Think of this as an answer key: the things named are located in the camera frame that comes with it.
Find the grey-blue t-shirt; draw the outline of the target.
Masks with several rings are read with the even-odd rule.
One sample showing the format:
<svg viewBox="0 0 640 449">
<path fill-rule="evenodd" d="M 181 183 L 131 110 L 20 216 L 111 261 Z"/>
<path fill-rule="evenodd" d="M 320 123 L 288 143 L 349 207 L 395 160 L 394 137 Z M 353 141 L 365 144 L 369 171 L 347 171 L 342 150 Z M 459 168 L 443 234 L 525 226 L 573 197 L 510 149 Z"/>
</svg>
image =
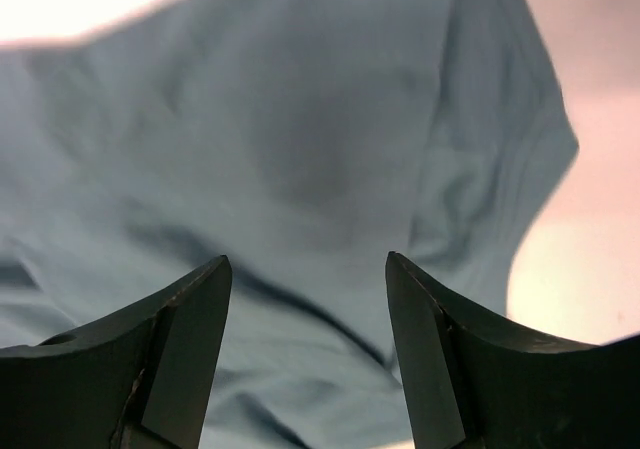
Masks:
<svg viewBox="0 0 640 449">
<path fill-rule="evenodd" d="M 183 0 L 1 56 L 1 342 L 234 270 L 207 448 L 411 431 L 384 265 L 502 311 L 577 151 L 525 0 Z"/>
</svg>

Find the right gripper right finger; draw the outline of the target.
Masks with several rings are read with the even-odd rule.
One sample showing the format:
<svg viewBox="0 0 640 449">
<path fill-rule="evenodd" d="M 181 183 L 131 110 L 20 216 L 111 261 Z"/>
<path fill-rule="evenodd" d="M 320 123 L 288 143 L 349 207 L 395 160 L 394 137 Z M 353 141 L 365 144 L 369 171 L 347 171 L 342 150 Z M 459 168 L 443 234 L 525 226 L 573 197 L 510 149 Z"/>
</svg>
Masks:
<svg viewBox="0 0 640 449">
<path fill-rule="evenodd" d="M 417 447 L 638 446 L 637 337 L 590 345 L 528 328 L 394 252 L 385 275 Z"/>
</svg>

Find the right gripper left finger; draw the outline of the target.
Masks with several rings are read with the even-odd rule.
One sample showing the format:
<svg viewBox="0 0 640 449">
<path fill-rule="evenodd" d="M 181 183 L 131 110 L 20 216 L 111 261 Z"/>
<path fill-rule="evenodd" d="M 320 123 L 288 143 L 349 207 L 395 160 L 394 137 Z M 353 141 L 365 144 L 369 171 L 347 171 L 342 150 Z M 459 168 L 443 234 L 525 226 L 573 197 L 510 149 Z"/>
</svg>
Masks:
<svg viewBox="0 0 640 449">
<path fill-rule="evenodd" d="M 94 322 L 2 349 L 2 447 L 198 447 L 231 285 L 221 256 Z"/>
</svg>

